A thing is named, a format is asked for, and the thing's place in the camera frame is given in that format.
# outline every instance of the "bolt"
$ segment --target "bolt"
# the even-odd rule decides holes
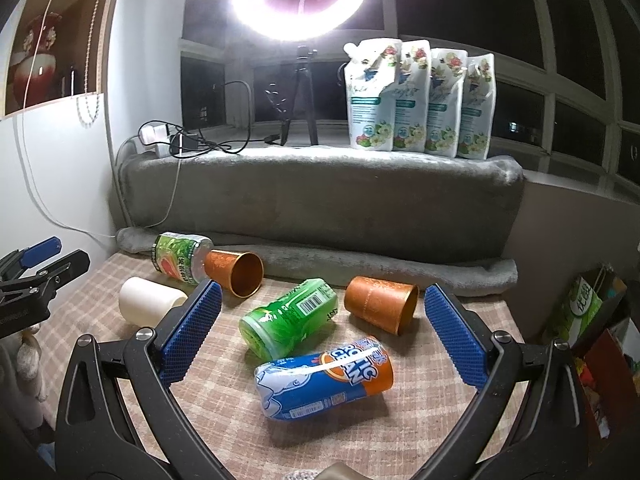
[[[504,330],[496,330],[494,332],[494,339],[498,343],[502,343],[502,344],[510,343],[513,340],[513,338],[511,337],[511,334],[509,332],[505,332]]]
[[[568,350],[569,349],[569,343],[567,341],[564,341],[562,339],[556,339],[554,341],[554,346],[558,349],[558,350]]]
[[[150,328],[141,328],[136,332],[136,339],[138,341],[147,341],[151,339],[151,336],[154,334],[154,331]]]
[[[92,341],[92,339],[93,338],[89,334],[81,335],[78,338],[78,346],[87,346]]]

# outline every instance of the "plaid tablecloth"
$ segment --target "plaid tablecloth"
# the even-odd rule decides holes
[[[122,283],[139,276],[165,285],[177,282],[158,274],[148,258],[114,254],[60,306],[44,324],[38,339],[49,384],[44,404],[54,425],[60,389],[73,345],[91,333],[98,341],[129,338],[136,330],[118,310]],[[294,422],[267,420],[260,410],[253,371],[258,360],[238,332],[238,320],[249,310],[273,301],[294,283],[264,281],[254,297],[237,300],[225,293],[222,313],[206,338],[187,377],[172,386],[184,413],[213,453],[238,479],[279,479],[293,469],[324,469],[343,461],[372,478],[408,478],[440,445],[472,399],[475,389],[463,384],[429,321],[422,298],[408,333],[382,332],[344,310],[297,348],[299,354],[330,349],[363,335],[377,337],[394,368],[391,390]],[[336,289],[342,305],[344,291]],[[520,333],[507,305],[498,297],[465,301],[492,329],[518,340]],[[146,450],[162,458],[128,381],[124,398]],[[497,452],[524,394],[518,386],[485,456]]]

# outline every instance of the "red and white vase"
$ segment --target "red and white vase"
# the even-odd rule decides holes
[[[38,37],[40,36],[40,29],[43,27],[43,17],[38,16],[29,23],[27,36],[22,44],[27,57],[18,65],[14,75],[14,96],[20,108],[23,108],[25,102],[25,92],[27,93],[26,105],[28,107],[47,100],[51,83],[56,75],[56,57],[50,54],[49,49],[56,41],[56,29],[54,26],[60,19],[62,19],[62,16],[55,12],[50,12],[44,18],[44,28],[40,42],[38,42]],[[29,89],[27,90],[30,71],[32,75]]]

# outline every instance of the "orange cup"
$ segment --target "orange cup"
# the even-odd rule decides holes
[[[344,293],[344,307],[386,332],[401,335],[414,317],[418,286],[356,276]]]
[[[262,260],[254,253],[211,251],[204,261],[204,271],[238,298],[254,295],[264,277]]]

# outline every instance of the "green bottle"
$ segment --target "green bottle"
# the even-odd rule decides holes
[[[239,328],[258,357],[273,361],[289,355],[337,313],[335,292],[321,278],[313,278],[249,312],[240,320]]]

